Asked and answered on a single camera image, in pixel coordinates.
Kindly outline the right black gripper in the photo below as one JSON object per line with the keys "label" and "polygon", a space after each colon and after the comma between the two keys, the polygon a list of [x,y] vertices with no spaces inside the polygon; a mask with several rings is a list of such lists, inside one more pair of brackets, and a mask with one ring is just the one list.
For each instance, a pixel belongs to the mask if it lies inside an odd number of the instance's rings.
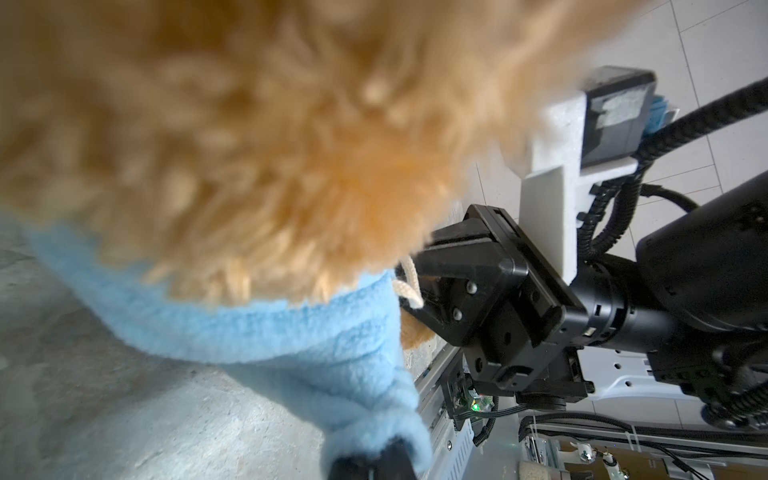
{"label": "right black gripper", "polygon": [[585,399],[594,384],[576,338],[586,308],[505,210],[472,205],[465,217],[433,231],[414,257],[424,306],[401,303],[402,345],[438,336],[466,346],[475,336],[464,354],[478,393]]}

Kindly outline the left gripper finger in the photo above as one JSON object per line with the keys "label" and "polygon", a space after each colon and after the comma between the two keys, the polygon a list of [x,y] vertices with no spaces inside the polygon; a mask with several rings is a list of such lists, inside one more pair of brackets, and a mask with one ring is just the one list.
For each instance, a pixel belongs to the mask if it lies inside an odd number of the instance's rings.
{"label": "left gripper finger", "polygon": [[390,443],[375,459],[350,457],[336,460],[329,480],[416,480],[405,443]]}

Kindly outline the light blue bear hoodie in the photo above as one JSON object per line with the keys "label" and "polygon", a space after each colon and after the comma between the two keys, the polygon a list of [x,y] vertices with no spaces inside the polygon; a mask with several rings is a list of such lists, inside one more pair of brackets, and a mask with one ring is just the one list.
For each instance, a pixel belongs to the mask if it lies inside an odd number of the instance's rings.
{"label": "light blue bear hoodie", "polygon": [[30,249],[121,341],[145,353],[222,367],[324,436],[321,468],[372,464],[400,446],[416,472],[432,462],[430,433],[404,365],[402,304],[419,308],[415,266],[359,276],[321,304],[284,299],[206,307],[142,281],[142,265],[110,268],[97,242],[64,226],[28,228]]}

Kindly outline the brown teddy bear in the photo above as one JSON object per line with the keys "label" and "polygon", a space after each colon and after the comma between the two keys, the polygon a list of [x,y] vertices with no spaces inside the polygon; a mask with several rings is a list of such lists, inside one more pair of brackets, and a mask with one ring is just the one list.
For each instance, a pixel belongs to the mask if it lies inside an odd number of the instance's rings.
{"label": "brown teddy bear", "polygon": [[423,247],[638,1],[5,1],[1,213],[203,306]]}

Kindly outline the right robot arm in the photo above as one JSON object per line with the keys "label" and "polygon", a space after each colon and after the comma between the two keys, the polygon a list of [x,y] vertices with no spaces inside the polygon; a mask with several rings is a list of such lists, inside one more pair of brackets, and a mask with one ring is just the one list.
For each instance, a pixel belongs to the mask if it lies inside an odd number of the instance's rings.
{"label": "right robot arm", "polygon": [[411,314],[463,352],[443,381],[450,415],[468,394],[561,410],[598,381],[577,353],[648,358],[655,384],[703,403],[710,425],[767,426],[767,178],[759,175],[565,281],[502,209],[471,206],[417,256]]}

